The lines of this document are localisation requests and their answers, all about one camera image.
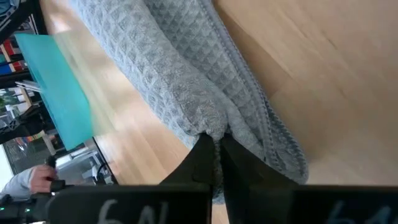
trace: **table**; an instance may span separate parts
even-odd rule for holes
[[[215,3],[272,106],[303,146],[310,184],[398,184],[398,2]],[[68,4],[42,5],[51,33],[70,31],[57,42],[92,103],[95,138],[120,183],[162,180],[187,150]],[[223,207],[215,208],[213,219],[228,222]]]

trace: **gray sleeve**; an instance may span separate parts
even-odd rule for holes
[[[33,168],[30,168],[15,175],[0,192],[0,198],[9,194],[16,201],[29,199],[32,173]]]

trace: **person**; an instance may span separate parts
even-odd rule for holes
[[[28,200],[32,194],[49,193],[56,171],[47,165],[38,165],[15,175],[0,192],[0,199],[10,195],[13,201]]]

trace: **black stand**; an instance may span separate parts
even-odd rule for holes
[[[34,18],[32,22],[35,25],[36,34],[48,34],[39,0],[21,1],[18,8],[10,8],[8,14],[11,15],[0,23],[0,43],[8,39],[30,15]]]

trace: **gray blanket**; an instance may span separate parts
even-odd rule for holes
[[[210,0],[70,2],[186,146],[192,148],[201,133],[217,142],[229,132],[266,164],[305,183],[302,150],[273,112]]]

